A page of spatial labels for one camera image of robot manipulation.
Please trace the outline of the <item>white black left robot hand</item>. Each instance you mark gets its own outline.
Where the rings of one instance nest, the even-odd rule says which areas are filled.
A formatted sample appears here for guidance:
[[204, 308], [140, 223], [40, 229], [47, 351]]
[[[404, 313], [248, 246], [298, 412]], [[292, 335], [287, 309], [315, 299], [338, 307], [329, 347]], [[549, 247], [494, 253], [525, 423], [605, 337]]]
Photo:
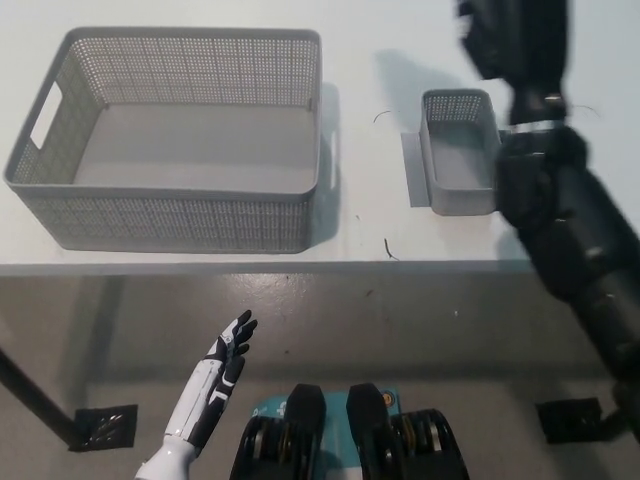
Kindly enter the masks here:
[[165, 434], [202, 450], [216, 428], [245, 365], [244, 354], [258, 322], [246, 310], [219, 334], [196, 364]]

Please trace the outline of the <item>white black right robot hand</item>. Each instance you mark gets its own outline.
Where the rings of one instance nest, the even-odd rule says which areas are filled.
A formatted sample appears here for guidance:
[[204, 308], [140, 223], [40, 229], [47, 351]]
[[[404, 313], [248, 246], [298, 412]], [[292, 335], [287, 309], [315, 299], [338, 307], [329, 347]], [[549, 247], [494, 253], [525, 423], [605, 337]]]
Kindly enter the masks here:
[[567, 102], [560, 77], [517, 80], [511, 84], [511, 89], [510, 127], [565, 122]]

